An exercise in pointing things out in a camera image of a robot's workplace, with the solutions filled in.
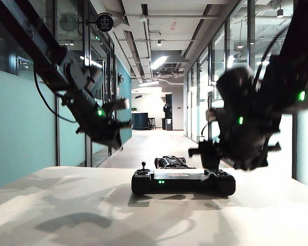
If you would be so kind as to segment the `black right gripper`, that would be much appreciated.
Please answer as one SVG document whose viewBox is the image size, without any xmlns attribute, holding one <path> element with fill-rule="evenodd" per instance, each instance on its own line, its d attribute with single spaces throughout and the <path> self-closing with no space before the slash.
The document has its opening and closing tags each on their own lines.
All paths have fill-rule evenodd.
<svg viewBox="0 0 308 246">
<path fill-rule="evenodd" d="M 268 151 L 280 151 L 281 146 L 279 143 L 275 145 L 268 145 Z M 218 168 L 221 154 L 220 146 L 218 143 L 210 141 L 200 141 L 197 148 L 188 149 L 188 156 L 200 154 L 203 168 Z M 267 151 L 252 155 L 243 156 L 235 159 L 234 169 L 242 169 L 250 171 L 260 167 L 268 166 Z"/>
</svg>

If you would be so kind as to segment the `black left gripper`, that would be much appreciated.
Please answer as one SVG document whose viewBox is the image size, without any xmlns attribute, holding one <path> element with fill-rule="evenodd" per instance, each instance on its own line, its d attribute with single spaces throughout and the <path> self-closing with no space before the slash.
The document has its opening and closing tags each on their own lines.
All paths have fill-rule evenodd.
<svg viewBox="0 0 308 246">
<path fill-rule="evenodd" d="M 115 148 L 116 150 L 123 151 L 123 143 L 121 141 L 120 129 L 131 128 L 132 120 L 129 121 L 116 121 L 112 120 L 109 125 L 102 127 L 95 131 L 92 136 L 92 141 L 99 144 Z"/>
</svg>

